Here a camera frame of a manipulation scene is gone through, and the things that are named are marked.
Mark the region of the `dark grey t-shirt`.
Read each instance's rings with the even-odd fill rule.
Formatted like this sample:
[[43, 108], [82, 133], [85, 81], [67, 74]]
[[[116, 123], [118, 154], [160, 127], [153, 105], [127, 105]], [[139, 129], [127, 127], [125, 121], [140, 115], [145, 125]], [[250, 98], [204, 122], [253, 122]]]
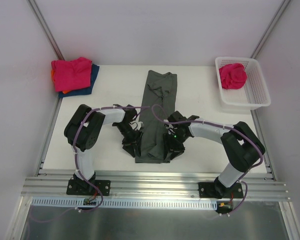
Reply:
[[141, 155], [135, 158], [137, 164], [167, 162], [164, 158], [163, 139], [167, 129], [159, 120], [167, 119], [175, 111], [177, 87], [176, 74], [148, 71], [141, 105], [149, 108], [143, 110], [138, 118], [144, 127], [141, 130]]

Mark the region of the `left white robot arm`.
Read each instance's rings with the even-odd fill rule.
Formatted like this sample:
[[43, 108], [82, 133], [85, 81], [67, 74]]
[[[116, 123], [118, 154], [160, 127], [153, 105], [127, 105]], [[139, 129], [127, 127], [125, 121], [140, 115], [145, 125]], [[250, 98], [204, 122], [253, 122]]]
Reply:
[[132, 127], [137, 116], [137, 107], [115, 104], [109, 107], [91, 108], [81, 104], [64, 129], [64, 136], [74, 152], [74, 179], [79, 180], [77, 187], [83, 194], [94, 191], [95, 170], [91, 149], [96, 144], [104, 125], [111, 124], [123, 136], [122, 148], [132, 157], [141, 155], [143, 133], [141, 123]]

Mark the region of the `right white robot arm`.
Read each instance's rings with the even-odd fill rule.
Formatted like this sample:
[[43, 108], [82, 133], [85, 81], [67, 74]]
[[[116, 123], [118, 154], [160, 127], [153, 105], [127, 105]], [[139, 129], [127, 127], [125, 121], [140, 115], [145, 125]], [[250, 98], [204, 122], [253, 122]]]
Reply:
[[198, 183], [201, 198], [243, 198], [235, 191], [239, 181], [249, 170], [263, 162], [264, 145], [252, 129], [243, 121], [234, 125], [209, 122], [192, 115], [184, 117], [179, 111], [164, 120], [167, 132], [163, 134], [164, 159], [171, 161], [185, 152], [188, 138], [204, 138], [223, 146], [228, 164], [213, 182]]

